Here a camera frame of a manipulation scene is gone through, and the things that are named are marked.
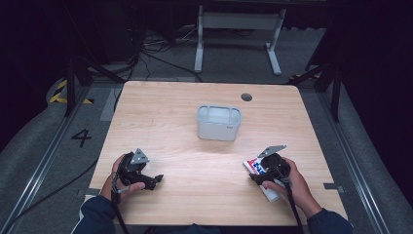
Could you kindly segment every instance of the white plastic container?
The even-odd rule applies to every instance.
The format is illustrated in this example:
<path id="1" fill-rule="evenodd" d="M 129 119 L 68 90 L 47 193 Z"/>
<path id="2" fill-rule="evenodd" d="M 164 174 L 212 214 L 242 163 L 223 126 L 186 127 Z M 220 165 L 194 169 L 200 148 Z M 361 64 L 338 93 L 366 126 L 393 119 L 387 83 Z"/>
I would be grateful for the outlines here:
<path id="1" fill-rule="evenodd" d="M 243 116 L 236 107 L 201 105 L 197 119 L 199 138 L 235 140 Z"/>

